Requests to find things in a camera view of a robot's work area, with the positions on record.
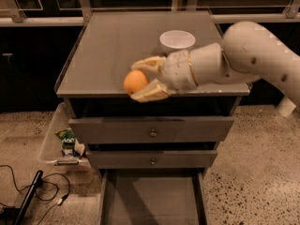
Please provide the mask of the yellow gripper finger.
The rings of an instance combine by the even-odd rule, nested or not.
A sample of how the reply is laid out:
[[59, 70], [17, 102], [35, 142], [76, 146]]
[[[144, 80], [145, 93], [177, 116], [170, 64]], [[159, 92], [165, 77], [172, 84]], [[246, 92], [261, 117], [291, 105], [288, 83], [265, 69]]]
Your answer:
[[132, 70], [140, 70], [142, 72], [151, 72], [157, 75], [161, 74], [161, 69], [166, 60], [165, 56], [152, 56], [137, 62], [131, 66]]
[[133, 93], [130, 97], [140, 103], [159, 101], [168, 98], [170, 95], [168, 93], [167, 86], [160, 82], [158, 79], [154, 79], [148, 85], [144, 87], [139, 92]]

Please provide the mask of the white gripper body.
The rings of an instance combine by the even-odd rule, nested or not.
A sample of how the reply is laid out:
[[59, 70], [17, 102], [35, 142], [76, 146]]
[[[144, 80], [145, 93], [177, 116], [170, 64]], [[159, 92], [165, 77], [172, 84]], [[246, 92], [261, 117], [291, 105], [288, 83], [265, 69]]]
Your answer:
[[161, 79], [169, 89], [185, 92], [197, 88], [188, 50], [170, 53], [161, 68]]

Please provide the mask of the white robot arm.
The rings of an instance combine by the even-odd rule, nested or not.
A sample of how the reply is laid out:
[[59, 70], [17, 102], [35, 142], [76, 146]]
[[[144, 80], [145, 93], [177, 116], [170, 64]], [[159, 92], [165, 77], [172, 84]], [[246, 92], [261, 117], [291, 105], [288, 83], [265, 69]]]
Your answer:
[[255, 22], [231, 25], [220, 44], [149, 57], [131, 68], [157, 74], [144, 88], [129, 94], [138, 102], [185, 94], [209, 83], [253, 83], [263, 79], [284, 95], [278, 105], [281, 115], [288, 116], [300, 106], [300, 56]]

